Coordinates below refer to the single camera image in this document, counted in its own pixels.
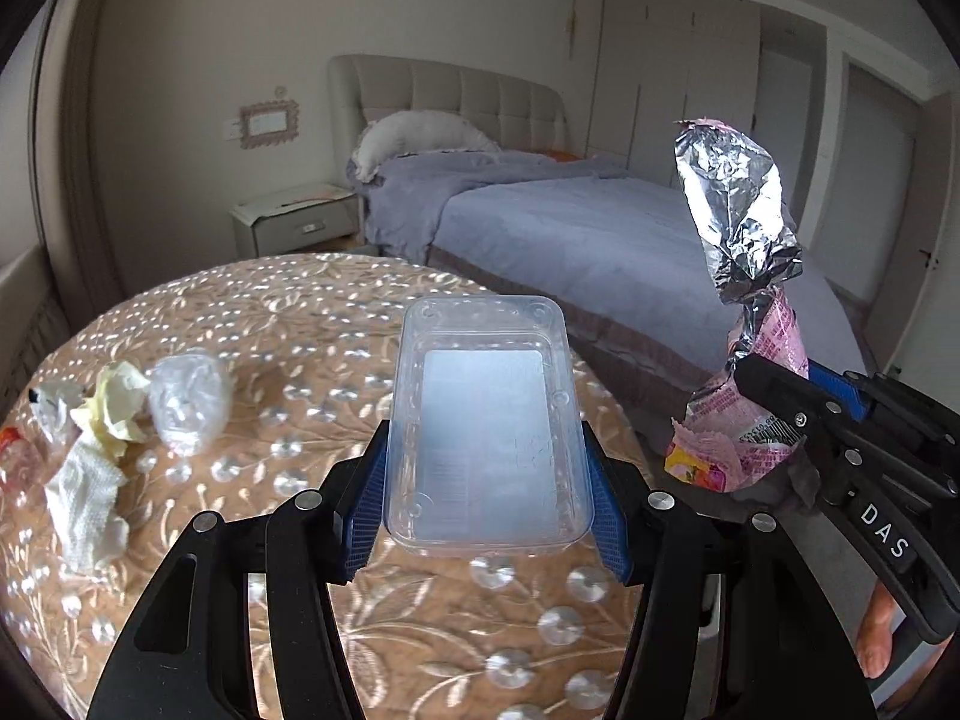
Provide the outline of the right hand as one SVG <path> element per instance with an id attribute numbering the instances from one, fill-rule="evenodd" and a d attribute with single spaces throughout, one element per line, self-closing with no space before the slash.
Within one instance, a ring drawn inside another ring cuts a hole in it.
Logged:
<path id="1" fill-rule="evenodd" d="M 892 660 L 893 621 L 898 605 L 889 590 L 877 583 L 857 631 L 857 661 L 867 679 L 877 679 L 885 673 Z"/>

